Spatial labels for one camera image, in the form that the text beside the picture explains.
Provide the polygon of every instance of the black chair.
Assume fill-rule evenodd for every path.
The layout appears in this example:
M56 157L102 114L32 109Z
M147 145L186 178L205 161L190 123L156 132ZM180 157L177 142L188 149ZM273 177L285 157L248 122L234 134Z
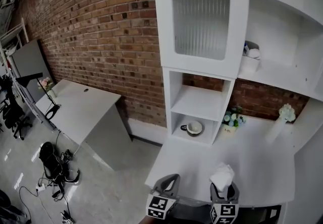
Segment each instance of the black chair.
M22 137L22 129L23 127L30 126L32 127L32 124L27 123L26 121L29 120L29 117L24 117L21 119L21 117L25 114L21 107L16 102L15 96L12 91L12 81L10 78L5 78L3 80L3 85L6 87L7 94L6 98L2 101L4 106L0 109L0 112L3 112L3 119L5 120L5 126L8 129L12 129L12 132L14 132L14 137L17 139L17 133L19 132L20 139L24 140L24 137Z

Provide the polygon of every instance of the cabinet door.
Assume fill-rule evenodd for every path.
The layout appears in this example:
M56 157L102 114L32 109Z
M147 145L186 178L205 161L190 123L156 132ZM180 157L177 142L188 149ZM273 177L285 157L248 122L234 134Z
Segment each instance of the cabinet door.
M236 78L249 0L156 0L161 64Z

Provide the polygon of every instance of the concrete floor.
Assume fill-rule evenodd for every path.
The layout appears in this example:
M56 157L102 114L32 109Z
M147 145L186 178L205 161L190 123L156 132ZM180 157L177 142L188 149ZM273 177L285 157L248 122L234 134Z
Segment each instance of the concrete floor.
M15 139L11 130L3 125L0 133L0 189L10 197L12 204L26 212L19 199L19 188L26 186L35 192L38 179L43 174L43 165L38 158L41 145L50 141L55 143L58 131L51 132L38 120L33 120L33 127L27 128L25 140ZM154 163L159 147L134 140L135 155L132 161L135 167L113 172L79 149L71 169L81 172L77 186L66 185L65 191L69 201L72 218L81 223L138 223L145 216L145 205L149 188L144 182ZM59 152L69 149L72 153L78 145L63 134L58 138ZM51 221L41 206L41 201L55 224L62 223L60 212L67 210L64 199L54 202L52 187L40 192L39 198L33 197L25 189L21 190L23 201L31 211L35 224Z

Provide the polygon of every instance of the white table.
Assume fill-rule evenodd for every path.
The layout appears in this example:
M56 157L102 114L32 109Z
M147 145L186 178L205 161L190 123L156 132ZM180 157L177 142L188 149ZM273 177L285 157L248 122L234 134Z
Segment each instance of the white table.
M146 184L170 174L179 174L179 195L210 202L210 180L222 161L235 171L242 207L272 206L292 201L295 194L295 165L291 125L268 146L264 134L273 121L247 118L234 137L217 137L212 146L180 138L168 138L152 167Z
M121 96L68 80L61 80L53 91L61 108L50 121L100 162L113 170L123 168L123 156L132 144L115 106ZM45 115L50 104L44 95L36 106Z

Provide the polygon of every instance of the cup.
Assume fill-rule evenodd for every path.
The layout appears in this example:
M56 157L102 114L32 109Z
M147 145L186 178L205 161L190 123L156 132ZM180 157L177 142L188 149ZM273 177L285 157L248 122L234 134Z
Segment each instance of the cup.
M198 121L193 121L187 125L182 125L181 130L186 131L191 137L196 137L203 131L203 126Z

